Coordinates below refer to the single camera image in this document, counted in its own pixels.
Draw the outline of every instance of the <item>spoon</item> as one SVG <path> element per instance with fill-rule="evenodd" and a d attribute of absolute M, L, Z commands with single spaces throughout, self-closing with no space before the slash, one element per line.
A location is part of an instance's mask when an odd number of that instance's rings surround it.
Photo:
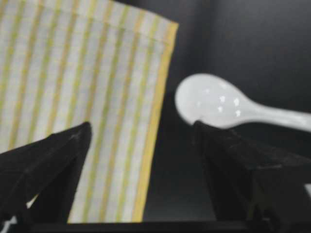
<path fill-rule="evenodd" d="M 211 74 L 194 74 L 183 80 L 175 104 L 179 115 L 191 125 L 200 120 L 227 129 L 264 122 L 311 132 L 311 114 L 256 103 L 233 84 Z"/>

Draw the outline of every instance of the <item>yellow border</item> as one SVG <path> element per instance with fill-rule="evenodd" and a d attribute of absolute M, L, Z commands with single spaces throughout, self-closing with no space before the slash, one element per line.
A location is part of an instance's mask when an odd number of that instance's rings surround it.
<path fill-rule="evenodd" d="M 168 43 L 162 53 L 161 65 L 158 71 L 157 84 L 155 86 L 155 94 L 150 116 L 149 128 L 147 131 L 145 148 L 140 166 L 139 181 L 132 214 L 133 222 L 141 222 L 143 217 L 150 178 L 151 162 L 156 143 L 158 124 L 161 116 L 161 107 L 165 91 L 165 83 L 169 70 L 172 51 L 174 48 L 177 28 L 177 23 L 170 23 L 165 38 L 165 41 Z"/>

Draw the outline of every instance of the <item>fabric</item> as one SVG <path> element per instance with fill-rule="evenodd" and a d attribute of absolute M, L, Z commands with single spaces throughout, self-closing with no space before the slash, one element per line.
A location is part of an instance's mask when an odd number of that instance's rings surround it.
<path fill-rule="evenodd" d="M 141 221 L 177 24 L 109 0 L 0 0 L 0 150 L 90 121 L 70 222 Z"/>

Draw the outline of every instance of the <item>white spoon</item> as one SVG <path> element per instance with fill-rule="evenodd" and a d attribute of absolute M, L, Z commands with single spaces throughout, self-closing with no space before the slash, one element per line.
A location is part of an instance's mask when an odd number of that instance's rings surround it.
<path fill-rule="evenodd" d="M 218 128 L 264 122 L 311 132 L 311 114 L 264 106 L 231 83 L 211 74 L 194 74 L 178 86 L 175 104 L 189 124 L 200 120 Z"/>

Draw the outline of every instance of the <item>yellow stripe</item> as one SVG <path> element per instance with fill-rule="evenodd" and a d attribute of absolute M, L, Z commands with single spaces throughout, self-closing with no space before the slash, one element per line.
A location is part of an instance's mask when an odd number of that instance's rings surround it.
<path fill-rule="evenodd" d="M 5 62 L 4 62 L 3 73 L 2 73 L 2 82 L 0 86 L 0 125 L 2 123 L 2 120 L 1 120 L 2 111 L 3 111 L 3 105 L 5 103 L 6 88 L 8 85 L 8 80 L 9 80 L 10 72 L 11 72 L 11 63 L 12 63 L 13 55 L 15 52 L 15 44 L 16 44 L 16 40 L 18 37 L 20 23 L 23 17 L 24 7 L 25 7 L 25 2 L 21 0 L 19 2 L 18 11 L 15 17 L 15 21 L 14 21 L 12 32 L 11 32 L 11 39 L 10 39 L 8 50 L 5 56 Z"/>
<path fill-rule="evenodd" d="M 69 25 L 67 27 L 67 32 L 66 32 L 66 37 L 65 37 L 65 43 L 64 43 L 64 50 L 62 53 L 62 58 L 60 62 L 60 67 L 58 71 L 58 76 L 56 80 L 56 88 L 54 92 L 54 97 L 53 97 L 53 103 L 52 103 L 52 109 L 49 117 L 49 122 L 46 130 L 46 135 L 49 135 L 53 131 L 56 115 L 57 115 L 57 110 L 58 110 L 58 105 L 59 105 L 59 100 L 60 100 L 60 95 L 61 95 L 61 89 L 63 85 L 63 78 L 64 78 L 64 73 L 67 67 L 67 59 L 68 55 L 70 52 L 71 48 L 71 39 L 72 39 L 72 33 L 75 27 L 76 19 L 77 19 L 77 13 L 76 10 L 79 6 L 80 0 L 74 0 L 73 6 L 72 6 L 72 13 L 69 21 Z"/>
<path fill-rule="evenodd" d="M 17 134 L 18 134 L 21 112 L 22 112 L 24 99 L 25 99 L 25 90 L 27 87 L 28 73 L 29 73 L 29 68 L 30 68 L 30 64 L 32 61 L 33 53 L 34 53 L 34 47 L 35 47 L 35 42 L 36 42 L 36 34 L 38 31 L 38 27 L 39 27 L 38 22 L 40 21 L 41 16 L 42 16 L 42 12 L 43 12 L 42 1 L 43 0 L 40 0 L 40 3 L 37 5 L 37 11 L 36 11 L 35 18 L 33 20 L 32 28 L 31 28 L 31 32 L 30 32 L 30 37 L 29 37 L 29 41 L 28 41 L 27 54 L 26 54 L 26 57 L 24 60 L 22 76 L 21 76 L 19 92 L 18 92 L 18 98 L 17 98 L 17 102 L 15 105 L 13 128 L 12 128 L 12 132 L 11 132 L 9 150 L 15 146 L 16 138 L 17 138 Z"/>
<path fill-rule="evenodd" d="M 81 83 L 81 76 L 82 76 L 82 72 L 84 69 L 84 60 L 86 57 L 86 49 L 88 45 L 89 36 L 91 34 L 93 21 L 94 21 L 93 15 L 96 9 L 96 4 L 97 4 L 97 0 L 91 1 L 91 6 L 87 14 L 88 21 L 87 21 L 86 29 L 83 35 L 83 42 L 82 42 L 82 46 L 80 50 L 78 67 L 76 70 L 76 75 L 75 75 L 76 77 L 75 77 L 74 84 L 73 84 L 73 92 L 72 92 L 71 100 L 70 100 L 70 107 L 69 107 L 69 112 L 67 116 L 66 128 L 69 128 L 71 126 L 71 123 L 73 120 L 73 114 L 74 114 L 76 104 L 77 104 L 77 98 L 78 98 L 79 88 L 80 88 L 80 83 Z"/>
<path fill-rule="evenodd" d="M 104 14 L 104 22 L 107 22 L 110 18 L 111 11 L 113 7 L 113 1 L 109 1 L 107 5 L 106 12 Z M 104 46 L 107 41 L 107 32 L 108 32 L 108 24 L 103 23 L 103 29 L 99 41 L 99 46 L 96 54 L 96 60 L 95 60 L 95 65 L 94 65 L 94 72 L 93 72 L 93 77 L 92 77 L 92 83 L 90 86 L 90 92 L 88 96 L 88 101 L 87 101 L 87 107 L 86 107 L 86 115 L 85 115 L 85 121 L 89 121 L 91 114 L 92 114 L 92 108 L 93 108 L 93 103 L 94 103 L 94 98 L 95 98 L 95 90 L 96 90 L 96 85 L 97 85 L 97 79 L 98 75 L 100 72 L 101 68 L 101 63 L 103 59 L 103 50 Z"/>
<path fill-rule="evenodd" d="M 151 38 L 154 37 L 155 32 L 156 32 L 157 27 L 158 27 L 158 24 L 159 24 L 159 17 L 156 16 L 154 19 L 153 25 L 151 27 L 151 30 L 149 32 L 149 37 L 151 37 Z M 128 184 L 129 184 L 129 175 L 130 175 L 133 152 L 134 152 L 135 143 L 136 143 L 137 129 L 138 129 L 138 124 L 139 124 L 139 120 L 140 120 L 140 112 L 141 112 L 142 104 L 143 104 L 143 100 L 144 100 L 144 94 L 145 94 L 146 84 L 147 84 L 147 80 L 148 80 L 148 76 L 149 76 L 149 70 L 150 70 L 150 64 L 152 61 L 152 54 L 154 51 L 154 45 L 155 45 L 155 41 L 151 39 L 149 46 L 148 46 L 148 50 L 147 50 L 147 57 L 146 57 L 146 60 L 144 63 L 142 79 L 140 81 L 137 106 L 136 106 L 136 110 L 135 110 L 135 114 L 134 114 L 134 121 L 133 121 L 133 126 L 131 129 L 131 135 L 130 135 L 129 145 L 128 145 L 128 149 L 127 149 L 127 155 L 126 155 L 126 160 L 125 160 L 125 170 L 124 170 L 124 175 L 123 175 L 123 179 L 122 179 L 122 187 L 121 187 L 121 193 L 120 193 L 120 197 L 119 197 L 119 204 L 118 204 L 117 216 L 116 216 L 117 222 L 120 222 L 121 218 L 123 216 L 123 209 L 124 209 L 124 204 L 125 204 L 125 194 L 126 194 L 126 190 L 127 190 Z"/>
<path fill-rule="evenodd" d="M 124 22 L 125 22 L 127 13 L 128 13 L 128 9 L 129 9 L 129 6 L 124 7 L 124 11 L 123 11 L 121 21 L 120 21 L 120 27 L 122 27 L 124 25 Z M 111 71 L 110 71 L 109 80 L 108 80 L 108 87 L 107 87 L 107 92 L 106 92 L 106 97 L 105 97 L 105 103 L 104 103 L 104 107 L 103 107 L 102 120 L 101 120 L 101 124 L 100 124 L 100 128 L 99 128 L 99 135 L 98 135 L 98 138 L 96 141 L 94 157 L 99 157 L 100 151 L 101 151 L 101 148 L 103 145 L 104 129 L 105 129 L 106 122 L 107 122 L 107 115 L 109 112 L 110 99 L 111 99 L 111 94 L 112 94 L 112 90 L 113 90 L 113 81 L 114 81 L 116 71 L 117 71 L 117 65 L 118 65 L 119 56 L 120 56 L 120 47 L 121 47 L 121 44 L 123 41 L 124 31 L 125 31 L 124 28 L 120 28 L 118 36 L 117 36 L 116 48 L 115 48 L 115 52 L 113 55 Z M 100 222 L 104 221 L 104 218 L 106 215 L 107 202 L 108 202 L 109 191 L 110 191 L 110 187 L 111 187 L 111 176 L 110 176 L 110 174 L 111 174 L 112 169 L 113 169 L 114 160 L 115 160 L 114 156 L 110 157 L 110 159 L 109 159 L 107 177 L 106 177 L 106 181 L 105 181 L 105 188 L 104 188 L 104 194 L 103 194 L 103 200 L 102 200 L 101 209 L 99 212 L 99 221 Z"/>
<path fill-rule="evenodd" d="M 147 131 L 145 148 L 143 152 L 143 158 L 140 165 L 140 174 L 138 181 L 138 189 L 135 198 L 135 205 L 132 214 L 133 222 L 141 222 L 143 217 L 143 210 L 146 202 L 147 189 L 149 184 L 149 176 L 151 169 L 151 161 L 154 152 L 156 133 L 161 114 L 161 106 L 163 101 L 163 95 L 165 90 L 165 81 L 170 64 L 171 54 L 174 47 L 175 34 L 178 25 L 171 23 L 168 28 L 165 41 L 171 41 L 171 44 L 167 44 L 161 58 L 161 64 L 158 71 L 157 84 L 155 86 L 155 94 L 152 105 L 152 111 L 150 116 L 149 128 Z"/>
<path fill-rule="evenodd" d="M 2 0 L 0 3 L 0 25 L 2 23 L 2 18 L 3 18 L 4 10 L 6 8 L 7 3 L 8 3 L 8 0 Z"/>
<path fill-rule="evenodd" d="M 48 39 L 47 39 L 45 52 L 43 55 L 43 60 L 41 63 L 39 83 L 37 86 L 37 91 L 36 91 L 36 96 L 35 96 L 35 105 L 33 108 L 33 115 L 31 119 L 30 130 L 29 130 L 28 137 L 27 137 L 27 143 L 31 143 L 34 139 L 36 124 L 37 124 L 39 112 L 41 109 L 42 96 L 44 93 L 45 82 L 48 76 L 47 72 L 48 72 L 48 68 L 49 68 L 49 64 L 51 60 L 51 52 L 52 52 L 52 48 L 54 45 L 55 30 L 57 28 L 58 19 L 61 13 L 61 10 L 60 10 L 61 3 L 62 3 L 62 0 L 56 1 L 55 12 L 53 14 L 52 22 L 51 22 L 50 29 L 48 32 Z"/>
<path fill-rule="evenodd" d="M 109 1 L 105 14 L 104 14 L 104 21 L 107 21 L 112 12 L 113 8 L 113 1 Z M 94 72 L 93 72 L 93 77 L 92 77 L 92 84 L 90 86 L 90 94 L 88 97 L 88 103 L 87 103 L 87 108 L 86 108 L 86 116 L 85 120 L 89 121 L 90 116 L 91 116 L 91 111 L 92 111 L 92 106 L 94 102 L 94 97 L 95 97 L 95 90 L 96 90 L 96 85 L 97 85 L 97 78 L 100 72 L 101 68 L 101 63 L 103 59 L 103 51 L 104 51 L 104 46 L 107 40 L 107 32 L 108 32 L 108 24 L 103 23 L 103 29 L 101 32 L 101 38 L 99 41 L 99 46 L 97 49 L 97 54 L 96 54 L 96 60 L 95 60 L 95 65 L 94 65 Z M 95 176 L 96 176 L 96 167 L 98 164 L 99 156 L 94 157 L 93 162 L 92 162 L 92 169 L 90 172 L 89 176 L 89 182 L 88 182 L 88 187 L 86 191 L 86 201 L 84 203 L 84 208 L 83 208 L 83 215 L 82 215 L 82 221 L 86 222 L 87 221 L 87 215 L 90 209 L 90 204 L 91 204 L 91 198 L 93 196 L 93 188 L 95 184 Z"/>

